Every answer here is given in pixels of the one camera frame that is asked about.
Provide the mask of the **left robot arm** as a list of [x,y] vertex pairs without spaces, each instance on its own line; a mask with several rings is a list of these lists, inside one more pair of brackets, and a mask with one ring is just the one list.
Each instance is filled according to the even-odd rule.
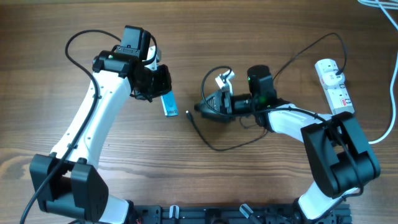
[[46,156],[30,163],[34,195],[41,211],[75,223],[142,223],[129,200],[110,195],[97,169],[104,141],[128,98],[160,98],[164,114],[178,115],[171,77],[148,31],[126,26],[118,44],[102,51],[87,72],[91,82],[71,125]]

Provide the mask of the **white charger plug adapter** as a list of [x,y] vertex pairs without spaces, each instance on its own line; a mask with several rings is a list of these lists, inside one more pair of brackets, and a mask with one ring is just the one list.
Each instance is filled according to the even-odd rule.
[[320,82],[324,88],[328,89],[343,84],[345,76],[343,74],[337,75],[336,72],[326,72],[321,74]]

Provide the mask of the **teal Galaxy smartphone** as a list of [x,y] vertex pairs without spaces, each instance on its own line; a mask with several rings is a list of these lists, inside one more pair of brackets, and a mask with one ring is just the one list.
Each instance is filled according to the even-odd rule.
[[175,97],[173,91],[169,91],[167,94],[161,97],[162,106],[164,109],[164,114],[166,117],[178,116],[178,108],[175,102]]

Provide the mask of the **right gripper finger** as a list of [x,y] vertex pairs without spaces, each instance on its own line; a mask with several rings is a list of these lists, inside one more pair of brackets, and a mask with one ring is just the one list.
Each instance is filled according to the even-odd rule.
[[221,90],[217,90],[211,95],[207,96],[205,100],[201,100],[201,102],[197,103],[194,106],[195,111],[200,111],[200,110],[216,110],[220,111],[220,106],[222,104],[221,97],[223,95],[223,92]]
[[223,122],[224,118],[211,110],[200,110],[201,117],[215,122]]

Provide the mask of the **white power strip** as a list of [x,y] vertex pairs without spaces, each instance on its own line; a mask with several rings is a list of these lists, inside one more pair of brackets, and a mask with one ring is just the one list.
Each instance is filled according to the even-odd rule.
[[[322,73],[336,72],[337,74],[339,72],[336,62],[329,58],[319,60],[315,64],[315,70],[317,71],[319,80]],[[354,107],[351,98],[349,97],[345,83],[328,89],[324,88],[323,86],[322,88],[332,114],[339,114],[344,111],[354,113]]]

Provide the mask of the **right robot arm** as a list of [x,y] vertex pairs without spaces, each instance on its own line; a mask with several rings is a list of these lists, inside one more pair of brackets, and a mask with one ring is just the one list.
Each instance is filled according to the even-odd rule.
[[291,213],[273,217],[290,223],[316,223],[364,186],[378,178],[381,167],[353,113],[335,115],[303,110],[277,97],[266,65],[247,70],[249,93],[234,95],[231,67],[216,78],[219,90],[194,106],[204,118],[229,122],[254,116],[266,131],[288,135],[305,146],[313,184],[292,205]]

